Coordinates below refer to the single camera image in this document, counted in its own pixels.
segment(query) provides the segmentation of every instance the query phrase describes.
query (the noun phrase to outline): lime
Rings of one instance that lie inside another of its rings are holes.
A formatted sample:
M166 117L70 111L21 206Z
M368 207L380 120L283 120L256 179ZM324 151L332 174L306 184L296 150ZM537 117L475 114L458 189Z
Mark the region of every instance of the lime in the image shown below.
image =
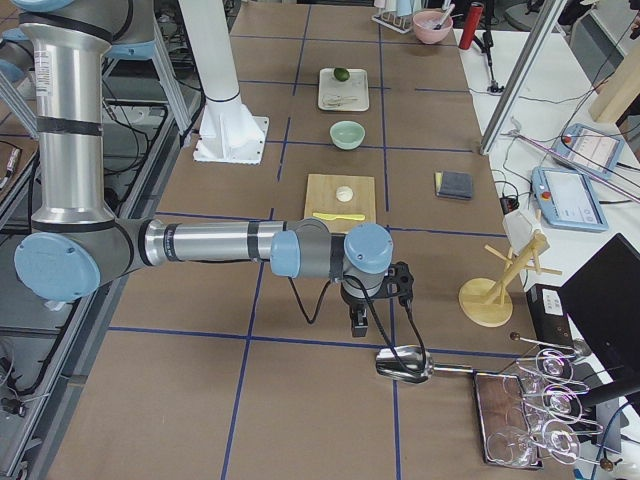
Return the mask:
M334 68L333 76L339 82L346 82L347 80L349 80L349 77L351 75L349 74L349 70L347 70L346 68Z

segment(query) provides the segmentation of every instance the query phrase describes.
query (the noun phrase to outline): computer monitor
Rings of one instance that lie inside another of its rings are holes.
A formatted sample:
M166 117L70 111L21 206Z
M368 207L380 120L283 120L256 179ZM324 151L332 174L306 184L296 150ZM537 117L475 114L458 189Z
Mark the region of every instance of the computer monitor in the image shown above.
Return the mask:
M614 381L640 375L640 253L616 234L559 290L565 311ZM640 393L627 395L640 400ZM634 408L640 414L640 406Z

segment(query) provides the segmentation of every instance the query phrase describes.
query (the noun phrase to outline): pink bowl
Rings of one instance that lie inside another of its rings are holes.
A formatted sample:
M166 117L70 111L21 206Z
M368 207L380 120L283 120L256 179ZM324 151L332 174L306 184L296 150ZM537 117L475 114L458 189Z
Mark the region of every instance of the pink bowl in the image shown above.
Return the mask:
M413 33L416 34L418 40L427 45L438 43L444 40L453 27L453 20L447 17L440 30L434 30L436 23L442 17L439 10L424 10L413 16Z

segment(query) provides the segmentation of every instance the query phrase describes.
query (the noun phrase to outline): yellow butter knife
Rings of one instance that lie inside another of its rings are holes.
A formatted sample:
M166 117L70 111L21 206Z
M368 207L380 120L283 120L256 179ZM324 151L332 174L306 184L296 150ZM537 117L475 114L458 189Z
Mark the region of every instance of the yellow butter knife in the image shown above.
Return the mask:
M354 220L361 222L365 219L362 213L318 213L313 212L313 216L320 220Z

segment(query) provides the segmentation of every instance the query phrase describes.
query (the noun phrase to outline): white ball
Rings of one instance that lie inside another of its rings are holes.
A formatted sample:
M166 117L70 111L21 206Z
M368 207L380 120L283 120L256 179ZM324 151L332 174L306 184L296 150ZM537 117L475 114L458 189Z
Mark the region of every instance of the white ball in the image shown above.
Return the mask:
M348 202L353 198L353 190L351 190L351 188L347 187L346 185L338 187L338 189L336 190L336 198L340 202Z

